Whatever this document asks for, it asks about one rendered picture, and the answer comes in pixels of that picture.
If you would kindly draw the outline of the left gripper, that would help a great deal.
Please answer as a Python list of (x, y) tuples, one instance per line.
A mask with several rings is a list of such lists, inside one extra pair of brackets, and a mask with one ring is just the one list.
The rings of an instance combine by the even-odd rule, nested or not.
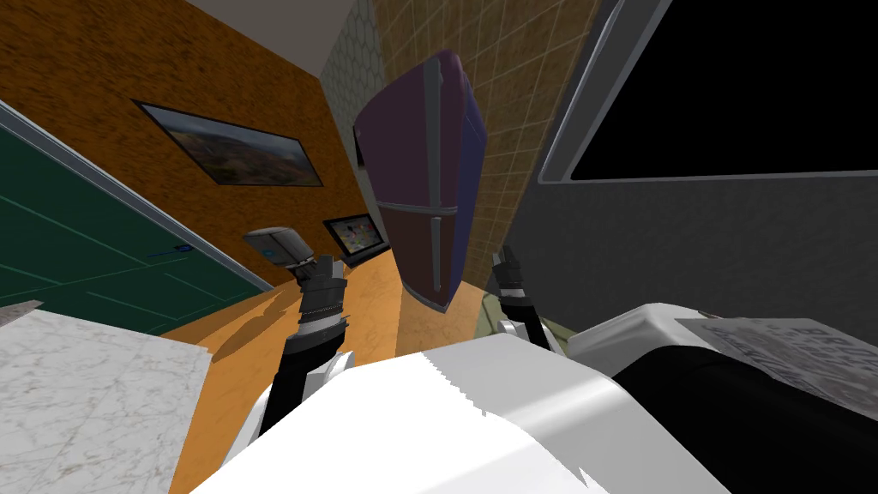
[(293, 270), (316, 263), (314, 251), (290, 227), (268, 227), (249, 232), (244, 241), (275, 266)]

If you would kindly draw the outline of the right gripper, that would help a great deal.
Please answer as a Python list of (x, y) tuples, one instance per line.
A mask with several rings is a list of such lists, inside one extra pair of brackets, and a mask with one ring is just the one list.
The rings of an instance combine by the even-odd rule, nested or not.
[(523, 275), (520, 262), (508, 245), (492, 254), (492, 273), (501, 298), (524, 298)]

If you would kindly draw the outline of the dark framed colourful screen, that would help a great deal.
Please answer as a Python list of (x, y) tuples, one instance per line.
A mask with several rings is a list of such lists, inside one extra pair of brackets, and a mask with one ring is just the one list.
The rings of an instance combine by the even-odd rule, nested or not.
[(356, 268), (390, 250), (389, 242), (382, 237), (370, 214), (324, 220), (323, 225), (341, 248), (340, 258), (348, 268)]

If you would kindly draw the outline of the framed landscape picture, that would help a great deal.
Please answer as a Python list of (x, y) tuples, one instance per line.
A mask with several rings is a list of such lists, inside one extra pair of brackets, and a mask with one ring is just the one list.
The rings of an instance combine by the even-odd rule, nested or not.
[(319, 188), (299, 140), (135, 100), (216, 184)]

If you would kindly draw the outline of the purple refrigerator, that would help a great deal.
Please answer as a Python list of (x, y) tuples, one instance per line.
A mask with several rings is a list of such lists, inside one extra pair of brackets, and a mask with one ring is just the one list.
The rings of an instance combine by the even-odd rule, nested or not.
[(353, 129), (403, 287), (444, 312), (462, 281), (487, 132), (458, 55), (378, 92)]

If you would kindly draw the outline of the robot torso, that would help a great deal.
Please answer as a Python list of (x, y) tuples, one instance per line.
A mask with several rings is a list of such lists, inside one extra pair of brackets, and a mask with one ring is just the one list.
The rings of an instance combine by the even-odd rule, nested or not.
[(191, 494), (730, 494), (607, 376), (511, 334), (342, 371)]

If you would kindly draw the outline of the green door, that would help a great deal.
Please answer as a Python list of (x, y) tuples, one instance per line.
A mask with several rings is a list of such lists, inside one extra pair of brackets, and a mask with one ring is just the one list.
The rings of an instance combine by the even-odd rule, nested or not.
[(0, 128), (0, 307), (163, 334), (259, 293), (101, 188)]

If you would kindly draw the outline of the grey framed dark window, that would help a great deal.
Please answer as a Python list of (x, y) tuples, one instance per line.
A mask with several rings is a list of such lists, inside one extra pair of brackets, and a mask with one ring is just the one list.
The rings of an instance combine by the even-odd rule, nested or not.
[(878, 177), (878, 0), (608, 0), (541, 184)]

